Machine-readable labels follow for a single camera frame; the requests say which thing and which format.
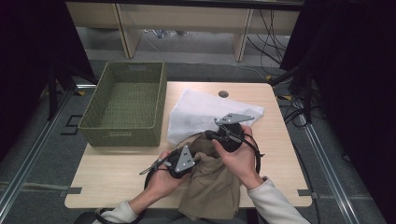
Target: person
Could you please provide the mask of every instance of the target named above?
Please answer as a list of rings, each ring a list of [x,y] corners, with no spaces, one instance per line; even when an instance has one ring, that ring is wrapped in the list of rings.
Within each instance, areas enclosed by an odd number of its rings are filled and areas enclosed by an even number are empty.
[[[246,135],[245,139],[254,145],[254,141],[250,138],[253,136],[251,128],[242,125],[242,130]],[[226,167],[247,188],[247,195],[268,223],[309,223],[275,188],[274,183],[268,177],[261,177],[256,173],[255,155],[247,144],[243,143],[235,152],[230,153],[218,141],[212,142]],[[170,151],[164,151],[160,159],[169,153]],[[188,176],[184,175],[181,179],[175,179],[168,172],[160,169],[153,174],[147,188],[139,195],[129,202],[120,203],[112,211],[104,212],[102,217],[116,223],[130,223],[153,203],[171,194],[187,178]],[[100,224],[100,222],[96,220],[93,224]]]

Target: green basket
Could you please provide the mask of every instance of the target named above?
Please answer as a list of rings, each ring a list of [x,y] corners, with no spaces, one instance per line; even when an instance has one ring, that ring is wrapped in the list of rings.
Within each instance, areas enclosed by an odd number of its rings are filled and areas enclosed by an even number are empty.
[[[156,147],[166,84],[163,63],[107,63],[78,128],[93,147]]]

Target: white sleeve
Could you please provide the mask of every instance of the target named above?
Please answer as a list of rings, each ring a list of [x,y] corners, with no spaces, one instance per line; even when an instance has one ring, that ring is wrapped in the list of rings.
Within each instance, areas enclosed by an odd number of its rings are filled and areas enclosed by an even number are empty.
[[[247,195],[260,215],[270,224],[309,223],[268,178],[257,188],[248,190]]]
[[[128,204],[128,201],[120,203],[114,210],[102,213],[102,217],[115,223],[130,223],[137,219],[138,215],[134,213]]]

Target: table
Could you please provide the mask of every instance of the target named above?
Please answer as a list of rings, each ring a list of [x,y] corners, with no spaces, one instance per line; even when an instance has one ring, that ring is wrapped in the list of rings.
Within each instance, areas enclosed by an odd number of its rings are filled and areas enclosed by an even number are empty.
[[[148,168],[166,149],[174,149],[166,141],[169,114],[185,88],[218,95],[227,91],[229,99],[264,107],[263,117],[253,125],[254,137],[262,157],[261,175],[268,175],[294,206],[309,206],[310,196],[299,196],[298,189],[307,189],[288,131],[282,119],[272,87],[263,83],[168,82],[163,112],[162,139],[159,147],[91,147],[87,145],[71,188],[80,194],[68,194],[68,208],[115,207],[132,199],[144,186]],[[151,208],[178,208],[189,183],[183,184]],[[254,207],[241,186],[240,207]]]

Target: khaki fabric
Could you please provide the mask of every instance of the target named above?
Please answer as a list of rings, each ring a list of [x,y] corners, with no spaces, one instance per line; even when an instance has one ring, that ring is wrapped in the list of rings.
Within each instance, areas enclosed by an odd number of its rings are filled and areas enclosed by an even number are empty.
[[[193,169],[190,187],[178,211],[192,220],[232,219],[239,207],[238,178],[228,171],[204,133],[191,143],[190,151],[200,161]]]

